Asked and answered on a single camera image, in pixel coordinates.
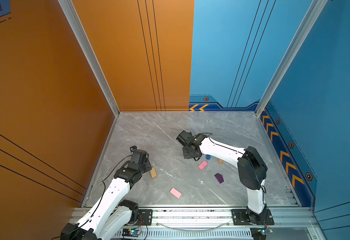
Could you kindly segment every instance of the light pink block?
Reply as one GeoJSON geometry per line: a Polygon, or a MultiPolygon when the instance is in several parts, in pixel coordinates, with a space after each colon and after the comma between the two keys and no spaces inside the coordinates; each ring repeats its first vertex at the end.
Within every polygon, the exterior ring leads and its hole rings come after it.
{"type": "Polygon", "coordinates": [[[203,161],[198,167],[200,170],[202,170],[205,166],[207,166],[207,162],[206,161],[203,161]]]}
{"type": "Polygon", "coordinates": [[[181,193],[178,190],[172,188],[170,193],[172,193],[175,197],[180,198],[181,193]]]}

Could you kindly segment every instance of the black mounting plate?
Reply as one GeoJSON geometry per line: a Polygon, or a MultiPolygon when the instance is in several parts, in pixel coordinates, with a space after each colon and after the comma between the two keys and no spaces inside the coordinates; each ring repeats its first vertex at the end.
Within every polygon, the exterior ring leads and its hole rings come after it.
{"type": "Polygon", "coordinates": [[[152,209],[139,209],[139,214],[138,216],[142,217],[142,221],[147,224],[147,226],[150,226],[152,223],[152,209]]]}
{"type": "MultiPolygon", "coordinates": [[[[246,215],[246,211],[247,211],[246,209],[232,209],[231,210],[232,220],[234,221],[234,225],[252,225],[251,223],[249,223],[249,219],[246,215]]],[[[269,209],[267,209],[265,219],[266,219],[267,225],[274,225],[275,224],[274,219],[271,215],[271,211],[269,209]]]]}

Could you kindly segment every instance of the yellow arrow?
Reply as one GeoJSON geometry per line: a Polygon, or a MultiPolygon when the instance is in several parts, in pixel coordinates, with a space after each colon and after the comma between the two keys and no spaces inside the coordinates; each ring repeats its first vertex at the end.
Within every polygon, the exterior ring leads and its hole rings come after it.
{"type": "Polygon", "coordinates": [[[199,104],[195,104],[192,108],[190,108],[191,111],[195,111],[194,107],[198,106],[199,104]]]}
{"type": "Polygon", "coordinates": [[[289,163],[289,162],[286,162],[286,173],[287,173],[287,175],[288,175],[288,167],[292,167],[293,169],[296,170],[296,167],[295,167],[294,165],[292,165],[292,164],[289,163]]]}
{"type": "Polygon", "coordinates": [[[264,119],[265,119],[265,118],[270,118],[270,117],[269,117],[269,116],[266,116],[266,115],[263,116],[263,125],[264,125],[264,119]]]}
{"type": "Polygon", "coordinates": [[[295,188],[295,180],[298,180],[299,182],[301,182],[302,184],[304,184],[303,180],[298,178],[297,176],[293,175],[293,187],[295,188]]]}
{"type": "Polygon", "coordinates": [[[267,126],[267,133],[268,133],[268,127],[273,127],[273,125],[271,123],[267,123],[266,126],[267,126]]]}
{"type": "Polygon", "coordinates": [[[279,136],[279,134],[278,134],[277,132],[271,131],[271,142],[272,142],[272,136],[273,136],[273,135],[279,136]]]}
{"type": "Polygon", "coordinates": [[[290,157],[290,155],[287,152],[280,151],[280,161],[283,162],[283,155],[290,157]]]}
{"type": "Polygon", "coordinates": [[[208,106],[208,104],[204,105],[203,107],[199,108],[200,111],[204,111],[203,108],[205,108],[206,106],[208,106]]]}

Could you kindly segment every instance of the purple pentagon block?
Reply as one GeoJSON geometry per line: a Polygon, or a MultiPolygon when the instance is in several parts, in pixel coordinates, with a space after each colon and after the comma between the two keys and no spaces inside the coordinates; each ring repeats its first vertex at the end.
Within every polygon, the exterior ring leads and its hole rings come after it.
{"type": "Polygon", "coordinates": [[[224,182],[223,176],[221,174],[217,173],[214,176],[216,177],[216,179],[218,180],[219,183],[224,182]]]}

